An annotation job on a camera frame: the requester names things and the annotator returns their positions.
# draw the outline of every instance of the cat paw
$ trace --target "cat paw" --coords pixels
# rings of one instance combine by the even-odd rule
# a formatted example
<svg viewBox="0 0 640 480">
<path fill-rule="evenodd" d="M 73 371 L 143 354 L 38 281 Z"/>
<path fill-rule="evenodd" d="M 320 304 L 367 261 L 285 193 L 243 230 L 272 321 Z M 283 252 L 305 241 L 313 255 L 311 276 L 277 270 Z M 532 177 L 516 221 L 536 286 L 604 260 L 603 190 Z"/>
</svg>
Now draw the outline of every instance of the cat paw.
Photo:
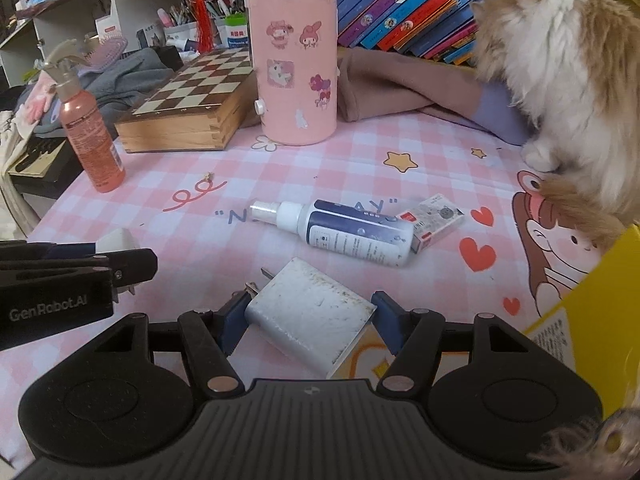
<svg viewBox="0 0 640 480">
<path fill-rule="evenodd" d="M 540 173 L 549 173 L 560 167 L 560 162 L 553 156 L 551 151 L 538 141 L 527 142 L 522 148 L 522 160 L 532 170 Z"/>
</svg>

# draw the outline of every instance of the brown cloth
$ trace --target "brown cloth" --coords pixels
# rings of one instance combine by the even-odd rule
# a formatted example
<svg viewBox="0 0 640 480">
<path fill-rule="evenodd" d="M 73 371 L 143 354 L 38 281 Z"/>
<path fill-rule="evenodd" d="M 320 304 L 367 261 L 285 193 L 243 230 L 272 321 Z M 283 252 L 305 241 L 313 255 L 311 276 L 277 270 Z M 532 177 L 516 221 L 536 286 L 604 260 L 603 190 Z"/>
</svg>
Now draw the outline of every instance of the brown cloth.
<svg viewBox="0 0 640 480">
<path fill-rule="evenodd" d="M 510 144 L 532 133 L 506 87 L 478 81 L 471 69 L 359 47 L 340 53 L 338 110 L 347 122 L 418 110 Z"/>
</svg>

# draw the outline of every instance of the spray bottle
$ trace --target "spray bottle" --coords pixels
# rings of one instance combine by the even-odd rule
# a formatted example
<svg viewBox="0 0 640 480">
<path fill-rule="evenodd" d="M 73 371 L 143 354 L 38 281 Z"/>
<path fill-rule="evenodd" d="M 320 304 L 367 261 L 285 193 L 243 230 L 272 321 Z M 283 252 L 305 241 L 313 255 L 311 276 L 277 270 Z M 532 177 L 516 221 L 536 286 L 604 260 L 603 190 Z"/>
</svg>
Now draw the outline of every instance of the spray bottle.
<svg viewBox="0 0 640 480">
<path fill-rule="evenodd" d="M 300 236 L 307 244 L 389 267 L 403 266 L 414 236 L 411 222 L 343 204 L 261 202 L 249 206 L 253 220 Z"/>
<path fill-rule="evenodd" d="M 60 43 L 44 63 L 43 70 L 53 78 L 62 105 L 60 122 L 80 164 L 100 193 L 116 189 L 125 171 L 111 136 L 104 126 L 93 95 L 82 90 L 73 64 L 88 65 L 78 54 L 76 40 Z"/>
</svg>

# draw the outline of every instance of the spray nozzle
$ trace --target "spray nozzle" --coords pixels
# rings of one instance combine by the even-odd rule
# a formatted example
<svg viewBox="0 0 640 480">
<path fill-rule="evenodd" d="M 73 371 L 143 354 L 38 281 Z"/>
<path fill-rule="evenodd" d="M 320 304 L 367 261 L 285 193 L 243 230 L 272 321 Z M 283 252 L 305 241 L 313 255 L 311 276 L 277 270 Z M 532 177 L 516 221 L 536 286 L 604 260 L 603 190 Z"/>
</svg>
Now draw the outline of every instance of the spray nozzle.
<svg viewBox="0 0 640 480">
<path fill-rule="evenodd" d="M 62 101 L 68 100 L 82 89 L 78 74 L 72 68 L 74 64 L 89 65 L 80 56 L 76 40 L 66 40 L 53 49 L 42 66 L 57 83 L 56 90 Z"/>
</svg>

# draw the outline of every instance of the red tassel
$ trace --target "red tassel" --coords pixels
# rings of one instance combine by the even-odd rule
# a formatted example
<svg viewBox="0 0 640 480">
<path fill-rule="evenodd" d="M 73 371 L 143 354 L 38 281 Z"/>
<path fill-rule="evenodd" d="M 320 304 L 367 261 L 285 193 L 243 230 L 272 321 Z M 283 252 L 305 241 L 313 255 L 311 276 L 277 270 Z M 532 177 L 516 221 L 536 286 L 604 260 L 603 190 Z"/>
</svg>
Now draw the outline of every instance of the red tassel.
<svg viewBox="0 0 640 480">
<path fill-rule="evenodd" d="M 198 23 L 198 52 L 206 54 L 213 50 L 211 18 L 204 0 L 193 1 L 193 13 Z"/>
</svg>

